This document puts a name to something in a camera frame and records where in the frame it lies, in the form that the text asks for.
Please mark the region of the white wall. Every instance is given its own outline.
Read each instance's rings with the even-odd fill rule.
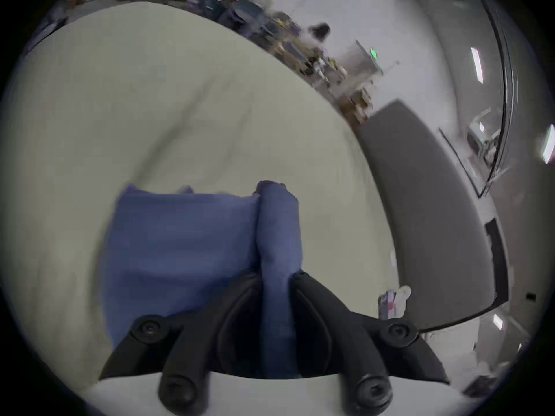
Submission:
[[[457,106],[451,74],[440,42],[416,0],[274,0],[302,27],[326,22],[331,34],[328,54],[338,59],[355,45],[378,52],[380,66],[394,67],[377,83],[373,107],[399,98],[426,124],[457,128]]]

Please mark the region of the blue cloth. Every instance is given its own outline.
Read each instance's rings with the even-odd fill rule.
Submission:
[[[299,202],[285,185],[263,181],[256,243],[264,283],[260,329],[262,368],[269,379],[297,374],[296,334],[289,279],[301,270]]]
[[[152,194],[129,186],[101,257],[101,301],[117,345],[146,314],[192,311],[229,281],[261,270],[261,362],[268,378],[297,375],[288,281],[301,269],[299,205],[284,185],[226,194]]]

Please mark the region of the desk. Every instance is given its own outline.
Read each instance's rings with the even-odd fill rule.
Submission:
[[[305,271],[367,315],[398,287],[384,208],[349,126],[223,26],[156,3],[102,10],[37,45],[6,91],[4,293],[70,387],[92,384],[111,352],[95,269],[130,181],[239,196],[282,182],[299,199]]]

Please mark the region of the ceiling light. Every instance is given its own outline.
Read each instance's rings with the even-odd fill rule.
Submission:
[[[498,329],[503,329],[503,319],[498,315],[493,315],[493,323]]]
[[[553,150],[555,150],[555,127],[550,125],[542,151],[542,158],[545,163],[549,163],[553,158]]]
[[[476,78],[480,83],[484,83],[484,76],[482,74],[482,64],[480,63],[480,55],[476,48],[472,49],[472,58],[474,59],[474,67],[476,68]]]

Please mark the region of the white tablecloth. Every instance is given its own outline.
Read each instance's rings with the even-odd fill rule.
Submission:
[[[2,126],[4,287],[32,345],[74,389],[94,382],[111,350],[95,269],[130,181],[235,195],[285,183],[300,202],[304,270],[367,315],[397,287],[385,213],[345,121],[216,23],[153,3],[81,18],[25,58]]]

